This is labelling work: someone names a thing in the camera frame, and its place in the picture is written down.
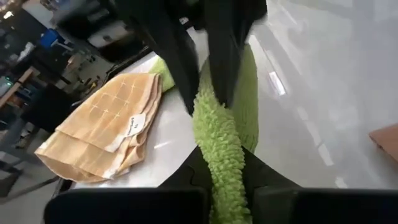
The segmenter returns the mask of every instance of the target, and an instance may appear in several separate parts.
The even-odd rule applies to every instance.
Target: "blue object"
[[[47,31],[44,33],[44,35],[40,39],[40,45],[46,49],[49,49],[49,48],[51,48],[52,44],[58,39],[62,39],[62,38],[56,30],[47,29]]]

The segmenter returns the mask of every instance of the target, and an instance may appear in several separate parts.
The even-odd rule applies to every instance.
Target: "green microfiber towel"
[[[162,77],[162,93],[171,89],[175,84],[165,61],[159,58],[155,65],[149,70],[150,73],[159,73]]]
[[[172,80],[165,63],[159,64],[157,62],[156,72],[161,73],[163,80]],[[243,50],[232,109],[220,105],[215,97],[208,60],[200,72],[194,103],[195,140],[213,180],[211,222],[249,223],[242,182],[244,154],[241,146],[254,152],[258,142],[257,71],[249,45]]]

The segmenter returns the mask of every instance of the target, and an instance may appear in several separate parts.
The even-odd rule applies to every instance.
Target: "tan cloth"
[[[108,152],[117,150],[132,115],[141,114],[154,87],[155,74],[121,74],[87,99],[57,131]]]
[[[119,127],[109,124],[109,122],[102,122],[98,116],[99,113],[93,113],[92,105],[98,105],[98,108],[102,110],[111,111],[115,104],[103,101],[103,96],[112,95],[112,91],[117,93],[116,86],[122,87],[121,82],[134,83],[134,80],[136,83],[140,83],[140,87],[137,87],[138,91],[133,88],[131,90],[133,93],[124,92],[124,94],[116,95],[129,102],[124,105],[125,108],[117,108],[120,115],[118,118],[111,119],[112,123],[119,124]],[[158,75],[117,76],[77,108],[35,153],[46,166],[64,179],[77,182],[97,182],[121,175],[131,165],[145,157],[145,141],[159,106],[161,93],[161,80]],[[137,113],[146,115],[144,127],[137,134],[126,137],[125,132],[129,126],[129,119]],[[114,138],[122,136],[119,146],[115,150],[105,150],[107,144],[114,141],[110,138],[102,139],[97,136],[103,137],[103,133],[110,134]],[[97,144],[95,139],[100,139],[101,144]]]

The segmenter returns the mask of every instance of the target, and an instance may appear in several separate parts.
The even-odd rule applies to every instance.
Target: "fabric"
[[[155,65],[149,70],[149,73],[158,73],[162,76],[162,92],[166,92],[167,90],[173,88],[175,85],[172,75],[167,68],[166,62],[163,59],[158,59]]]
[[[97,182],[112,179],[128,172],[133,164],[140,162],[145,157],[147,133],[160,103],[161,82],[159,75],[155,74],[123,74],[113,78],[78,107],[35,151],[35,154],[57,175],[76,182]],[[140,83],[137,89],[141,91],[134,91],[132,88],[125,89],[125,91],[122,83],[126,85]],[[148,86],[150,88],[147,95],[145,92]],[[111,91],[117,93],[113,95],[116,96],[114,100],[119,100],[118,98],[120,98],[126,101],[124,107],[127,108],[127,111],[123,108],[118,108],[118,104],[114,104],[108,99],[104,100],[103,96],[111,95]],[[123,127],[119,129],[119,132],[115,131],[116,129],[113,129],[113,132],[108,132],[108,134],[113,134],[116,138],[120,135],[123,136],[119,146],[114,151],[107,151],[104,147],[98,147],[95,144],[97,143],[96,141],[89,142],[89,139],[85,138],[85,136],[90,136],[91,139],[101,139],[102,137],[99,136],[101,136],[102,132],[97,130],[106,132],[112,125],[109,122],[102,122],[98,114],[91,114],[97,108],[108,111],[103,113],[103,119],[106,119],[104,115],[106,113],[117,114],[117,111],[112,111],[116,109],[119,109],[120,117],[126,118],[124,120],[115,118],[112,121],[119,123]],[[145,114],[142,129],[136,134],[126,136],[124,133],[128,128],[131,128],[129,127],[130,124],[134,124],[130,123],[133,121],[130,120],[130,117],[137,113]],[[80,129],[87,130],[87,124],[89,123],[93,123],[94,127],[84,133],[86,135],[76,138],[76,136],[70,134],[79,133]]]
[[[170,79],[162,59],[152,71]],[[258,143],[257,67],[249,45],[242,54],[234,92],[233,107],[219,105],[211,84],[208,60],[200,72],[200,84],[193,112],[193,128],[213,180],[212,223],[250,223],[242,182],[244,154],[241,146],[254,153]],[[168,90],[170,83],[164,87]]]
[[[141,114],[154,87],[155,74],[121,74],[79,106],[57,131],[108,152],[124,140],[129,119]]]
[[[159,73],[162,77],[162,92],[175,85],[163,59],[158,59],[150,72]],[[242,146],[254,153],[259,141],[257,67],[249,45],[244,48],[236,83],[232,106],[236,130],[239,133]]]

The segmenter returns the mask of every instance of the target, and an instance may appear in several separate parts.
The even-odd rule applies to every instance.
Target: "white table surface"
[[[398,2],[318,3],[268,0],[267,20],[256,22],[248,38],[258,77],[255,155],[304,187],[396,189],[397,162],[368,133],[398,122]],[[202,64],[206,35],[190,33]],[[150,58],[125,71],[148,71]],[[158,186],[194,147],[191,118],[171,91],[149,133],[145,161],[90,187]]]

